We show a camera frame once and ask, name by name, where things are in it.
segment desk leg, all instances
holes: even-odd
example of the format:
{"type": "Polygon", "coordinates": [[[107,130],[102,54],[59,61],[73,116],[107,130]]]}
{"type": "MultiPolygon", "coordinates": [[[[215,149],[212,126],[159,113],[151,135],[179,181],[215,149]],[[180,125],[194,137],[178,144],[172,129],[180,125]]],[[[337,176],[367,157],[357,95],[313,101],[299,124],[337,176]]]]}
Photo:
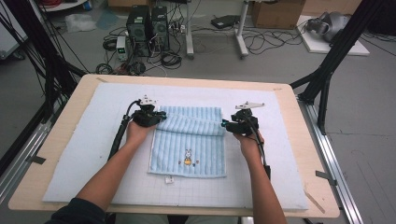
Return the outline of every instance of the desk leg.
{"type": "Polygon", "coordinates": [[[248,0],[244,0],[244,5],[242,6],[241,18],[239,19],[239,27],[235,30],[236,40],[238,41],[239,48],[241,49],[241,59],[248,56],[248,49],[245,44],[244,38],[242,37],[242,32],[244,30],[245,18],[248,13],[248,0]]]}
{"type": "Polygon", "coordinates": [[[187,57],[190,59],[194,58],[194,46],[192,44],[192,33],[191,33],[191,0],[187,0],[187,27],[186,27],[186,49],[187,57]]]}

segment black sleeve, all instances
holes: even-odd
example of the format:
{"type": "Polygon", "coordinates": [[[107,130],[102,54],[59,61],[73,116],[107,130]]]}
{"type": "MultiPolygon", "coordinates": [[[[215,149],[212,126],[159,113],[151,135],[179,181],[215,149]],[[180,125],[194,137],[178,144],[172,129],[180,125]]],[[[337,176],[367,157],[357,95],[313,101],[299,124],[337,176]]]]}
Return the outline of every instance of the black sleeve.
{"type": "Polygon", "coordinates": [[[46,224],[104,224],[105,212],[94,203],[74,198],[70,203],[52,214],[46,224]]]}

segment wooden table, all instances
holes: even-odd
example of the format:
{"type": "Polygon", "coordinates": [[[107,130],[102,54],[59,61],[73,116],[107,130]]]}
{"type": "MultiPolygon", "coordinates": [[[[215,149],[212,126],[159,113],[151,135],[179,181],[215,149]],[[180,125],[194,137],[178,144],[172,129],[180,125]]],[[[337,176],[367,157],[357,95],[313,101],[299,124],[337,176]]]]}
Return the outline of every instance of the wooden table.
{"type": "MultiPolygon", "coordinates": [[[[240,90],[273,91],[278,100],[283,120],[290,138],[309,209],[299,212],[285,212],[287,217],[338,217],[340,212],[332,194],[328,180],[316,176],[315,171],[323,172],[318,153],[306,127],[302,112],[291,87],[287,84],[257,83],[241,81],[203,80],[163,77],[117,77],[86,75],[67,103],[61,116],[53,126],[47,140],[37,156],[47,159],[42,165],[32,163],[23,180],[9,201],[9,208],[30,211],[56,211],[65,203],[44,203],[42,198],[52,179],[59,158],[69,142],[76,125],[89,104],[99,83],[133,83],[182,87],[207,87],[240,90]]],[[[113,204],[108,212],[252,216],[246,208],[201,208],[148,205],[113,204]]]]}

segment blue striped towel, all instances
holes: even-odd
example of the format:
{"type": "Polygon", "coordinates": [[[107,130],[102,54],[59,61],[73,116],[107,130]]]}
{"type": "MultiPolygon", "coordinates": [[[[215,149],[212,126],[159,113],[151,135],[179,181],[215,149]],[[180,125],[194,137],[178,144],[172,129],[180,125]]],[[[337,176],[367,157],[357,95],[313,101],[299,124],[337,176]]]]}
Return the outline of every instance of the blue striped towel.
{"type": "Polygon", "coordinates": [[[161,106],[167,119],[155,131],[149,172],[224,177],[224,128],[219,107],[161,106]]]}

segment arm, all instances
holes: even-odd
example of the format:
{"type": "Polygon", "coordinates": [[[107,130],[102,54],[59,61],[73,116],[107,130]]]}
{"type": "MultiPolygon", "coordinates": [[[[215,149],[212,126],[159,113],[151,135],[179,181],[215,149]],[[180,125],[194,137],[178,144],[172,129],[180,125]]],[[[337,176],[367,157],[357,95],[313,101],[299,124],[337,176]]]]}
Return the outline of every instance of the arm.
{"type": "Polygon", "coordinates": [[[106,211],[134,154],[152,129],[154,126],[143,128],[131,122],[125,145],[88,181],[76,198],[94,203],[106,211]]]}
{"type": "Polygon", "coordinates": [[[241,134],[234,134],[234,136],[241,143],[242,154],[247,160],[250,171],[254,223],[287,223],[279,200],[262,166],[259,147],[253,140],[254,136],[245,137],[241,134]]]}

